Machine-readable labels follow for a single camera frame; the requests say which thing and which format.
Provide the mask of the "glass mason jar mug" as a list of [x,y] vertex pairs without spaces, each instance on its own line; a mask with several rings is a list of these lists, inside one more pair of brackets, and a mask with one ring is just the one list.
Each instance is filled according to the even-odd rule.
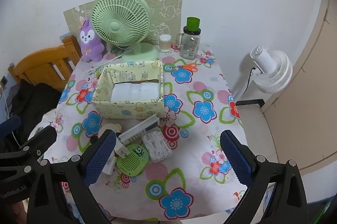
[[191,31],[185,26],[183,33],[179,33],[176,38],[176,44],[180,48],[180,56],[183,59],[193,61],[199,50],[200,39],[201,29]]

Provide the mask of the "wooden chair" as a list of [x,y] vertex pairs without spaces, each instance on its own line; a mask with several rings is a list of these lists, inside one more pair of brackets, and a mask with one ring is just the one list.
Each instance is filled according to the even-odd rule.
[[62,45],[36,51],[10,65],[8,72],[18,84],[22,80],[34,86],[45,83],[62,91],[81,56],[76,37],[69,35],[62,39]]

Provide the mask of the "floral tablecloth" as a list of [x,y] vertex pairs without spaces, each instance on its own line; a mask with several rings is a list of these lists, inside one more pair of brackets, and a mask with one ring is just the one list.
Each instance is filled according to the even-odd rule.
[[[164,118],[160,129],[172,149],[161,162],[149,162],[135,177],[114,169],[90,187],[108,217],[175,221],[231,211],[246,187],[239,183],[221,149],[229,129],[245,143],[245,132],[218,61],[210,49],[199,51],[194,72],[164,70]],[[106,120],[91,102],[98,75],[79,62],[57,108],[46,121],[57,131],[44,157],[52,163],[80,155]]]

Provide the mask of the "cream bear compact mirror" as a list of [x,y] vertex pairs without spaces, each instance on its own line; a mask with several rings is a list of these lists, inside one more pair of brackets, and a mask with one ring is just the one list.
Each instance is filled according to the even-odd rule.
[[101,126],[99,132],[98,132],[98,137],[100,138],[106,130],[113,131],[115,133],[121,133],[122,127],[120,124],[113,124],[113,123],[107,123]]

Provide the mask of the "white 45W charger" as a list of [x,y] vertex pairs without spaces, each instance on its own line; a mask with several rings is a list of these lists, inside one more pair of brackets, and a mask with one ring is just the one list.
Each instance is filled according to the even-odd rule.
[[107,175],[112,175],[114,171],[114,167],[116,165],[117,157],[115,156],[115,152],[112,152],[111,155],[108,158],[108,161],[106,162],[105,166],[103,167],[102,172]]

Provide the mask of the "black clothing on chair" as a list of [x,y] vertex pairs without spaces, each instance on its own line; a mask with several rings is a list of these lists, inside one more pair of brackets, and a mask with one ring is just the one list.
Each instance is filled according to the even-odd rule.
[[18,144],[27,141],[44,114],[58,105],[61,92],[45,83],[37,85],[21,80],[19,90],[11,101],[10,116],[18,116],[21,125],[14,130]]

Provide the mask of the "white standing fan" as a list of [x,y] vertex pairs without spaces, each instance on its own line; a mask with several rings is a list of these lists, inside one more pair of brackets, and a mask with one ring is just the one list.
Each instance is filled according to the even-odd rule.
[[290,82],[293,66],[285,52],[268,52],[263,46],[257,46],[250,52],[254,65],[249,73],[232,89],[232,96],[237,102],[248,90],[251,83],[264,94],[275,94],[283,90]]

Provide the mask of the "orange handled scissors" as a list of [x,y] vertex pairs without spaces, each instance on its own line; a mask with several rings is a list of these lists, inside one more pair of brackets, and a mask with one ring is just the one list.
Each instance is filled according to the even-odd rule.
[[190,63],[186,65],[175,65],[172,63],[166,63],[163,65],[163,69],[165,72],[170,72],[170,71],[177,70],[177,69],[185,69],[193,73],[198,72],[198,68],[195,63]]

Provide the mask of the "cotton swab container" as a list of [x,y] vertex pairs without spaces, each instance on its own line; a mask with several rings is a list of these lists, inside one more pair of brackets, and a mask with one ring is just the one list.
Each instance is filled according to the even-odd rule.
[[171,50],[171,36],[169,34],[161,34],[159,36],[159,49],[164,53]]

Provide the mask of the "white small adapter cube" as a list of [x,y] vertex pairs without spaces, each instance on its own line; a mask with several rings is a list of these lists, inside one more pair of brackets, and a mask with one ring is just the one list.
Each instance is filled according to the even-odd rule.
[[124,145],[118,138],[116,138],[114,152],[116,155],[118,155],[119,157],[122,157],[123,159],[125,159],[130,154],[126,145]]

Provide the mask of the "green cup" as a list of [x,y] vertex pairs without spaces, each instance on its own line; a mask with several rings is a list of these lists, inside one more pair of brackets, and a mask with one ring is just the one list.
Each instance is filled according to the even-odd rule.
[[190,32],[198,32],[200,25],[200,19],[196,17],[188,17],[186,29]]

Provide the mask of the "clear floss pick box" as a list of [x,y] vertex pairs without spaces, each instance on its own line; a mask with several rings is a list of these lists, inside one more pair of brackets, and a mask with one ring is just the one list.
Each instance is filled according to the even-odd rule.
[[172,150],[159,127],[146,131],[142,141],[153,162],[163,161],[172,155]]

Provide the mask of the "purple plush bunny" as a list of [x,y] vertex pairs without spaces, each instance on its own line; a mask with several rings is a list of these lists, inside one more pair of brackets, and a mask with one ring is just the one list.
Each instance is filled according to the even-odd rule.
[[84,62],[100,62],[105,50],[102,39],[94,31],[90,18],[85,18],[79,32],[80,49]]

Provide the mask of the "yellow patterned storage box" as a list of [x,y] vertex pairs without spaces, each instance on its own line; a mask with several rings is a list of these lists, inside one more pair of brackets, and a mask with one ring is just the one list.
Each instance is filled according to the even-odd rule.
[[147,119],[165,117],[163,98],[163,63],[156,59],[107,65],[91,102],[105,119]]

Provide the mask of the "green desk fan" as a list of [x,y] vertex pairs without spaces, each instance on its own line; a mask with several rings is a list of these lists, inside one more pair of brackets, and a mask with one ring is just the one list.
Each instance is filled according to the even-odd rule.
[[158,59],[157,47],[144,41],[151,26],[145,0],[97,0],[91,10],[91,22],[100,38],[124,49],[122,62]]

